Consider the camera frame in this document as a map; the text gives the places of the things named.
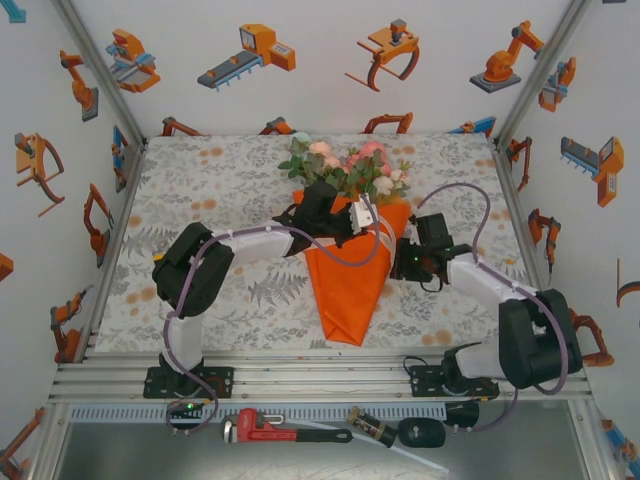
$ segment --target table surface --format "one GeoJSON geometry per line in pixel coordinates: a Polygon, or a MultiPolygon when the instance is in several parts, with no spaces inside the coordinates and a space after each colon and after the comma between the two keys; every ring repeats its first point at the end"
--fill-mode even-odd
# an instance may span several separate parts
{"type": "MultiPolygon", "coordinates": [[[[453,181],[474,183],[491,198],[480,253],[499,270],[526,281],[526,270],[484,135],[317,136],[346,156],[351,146],[377,140],[392,164],[412,164],[407,200],[453,181]]],[[[96,352],[157,352],[170,307],[156,295],[153,255],[164,252],[193,221],[212,230],[259,225],[291,203],[299,181],[277,165],[288,159],[286,136],[154,138],[106,304],[96,352]]],[[[420,213],[442,212],[456,243],[471,244],[484,212],[476,192],[450,189],[420,213]]],[[[498,322],[473,299],[449,286],[425,293],[413,283],[387,280],[363,348],[447,346],[497,336],[498,322]]],[[[358,348],[324,337],[304,258],[271,259],[230,271],[205,313],[204,350],[358,348]]]]}

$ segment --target bouquet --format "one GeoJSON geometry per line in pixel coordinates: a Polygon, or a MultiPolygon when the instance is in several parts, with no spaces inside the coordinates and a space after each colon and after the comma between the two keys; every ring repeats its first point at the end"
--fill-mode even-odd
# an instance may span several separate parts
{"type": "MultiPolygon", "coordinates": [[[[301,178],[305,185],[327,182],[336,187],[340,196],[335,199],[332,212],[339,211],[350,198],[368,193],[378,206],[381,243],[371,260],[359,267],[335,262],[318,249],[304,252],[309,277],[316,297],[318,313],[327,340],[362,345],[382,287],[389,276],[394,247],[392,238],[404,232],[410,206],[404,201],[409,188],[409,163],[401,162],[393,169],[387,150],[379,142],[368,142],[359,150],[351,148],[343,160],[325,142],[311,142],[306,134],[297,133],[290,139],[291,159],[278,168],[288,171],[289,178],[301,178]]],[[[294,192],[294,202],[302,201],[304,192],[294,192]]],[[[334,255],[354,263],[371,252],[375,235],[366,234],[344,243],[327,247],[334,255]]]]}
{"type": "Polygon", "coordinates": [[[350,148],[341,160],[325,142],[311,142],[308,135],[291,137],[291,159],[278,165],[289,178],[301,178],[305,185],[324,181],[347,198],[368,193],[371,201],[385,204],[393,197],[404,197],[410,187],[409,162],[393,169],[387,150],[380,142],[368,142],[359,150],[350,148]]]}

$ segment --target red pipe wrench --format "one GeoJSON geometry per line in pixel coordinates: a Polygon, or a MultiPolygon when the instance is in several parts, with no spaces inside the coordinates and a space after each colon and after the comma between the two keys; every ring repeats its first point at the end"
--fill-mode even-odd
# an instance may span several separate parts
{"type": "Polygon", "coordinates": [[[264,415],[253,408],[240,410],[222,421],[222,438],[225,443],[240,442],[333,442],[349,443],[351,431],[319,428],[285,429],[273,425],[284,423],[283,415],[264,415]]]}

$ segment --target orange cone wrapper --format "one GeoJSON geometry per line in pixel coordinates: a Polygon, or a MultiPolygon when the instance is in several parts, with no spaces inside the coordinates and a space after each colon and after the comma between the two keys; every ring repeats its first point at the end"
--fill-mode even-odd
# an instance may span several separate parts
{"type": "MultiPolygon", "coordinates": [[[[300,203],[302,197],[302,190],[293,194],[296,203],[300,203]]],[[[348,198],[337,197],[332,213],[349,202],[348,198]]],[[[378,215],[389,223],[395,237],[400,238],[411,215],[411,207],[405,202],[391,203],[378,207],[378,215]]],[[[382,224],[380,231],[389,233],[382,224]]],[[[375,241],[375,234],[367,234],[349,240],[341,248],[336,245],[327,248],[347,262],[358,262],[367,257],[375,241]]],[[[361,346],[389,275],[392,262],[389,250],[380,242],[376,255],[360,267],[342,265],[318,249],[308,249],[304,254],[325,337],[334,342],[361,346]]]]}

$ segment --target wrench handle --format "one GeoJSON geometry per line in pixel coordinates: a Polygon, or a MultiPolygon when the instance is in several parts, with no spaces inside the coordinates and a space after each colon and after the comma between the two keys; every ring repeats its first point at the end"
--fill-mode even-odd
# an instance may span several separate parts
{"type": "Polygon", "coordinates": [[[353,439],[351,430],[340,428],[321,430],[319,428],[300,428],[297,430],[296,442],[331,442],[349,443],[353,439]]]}

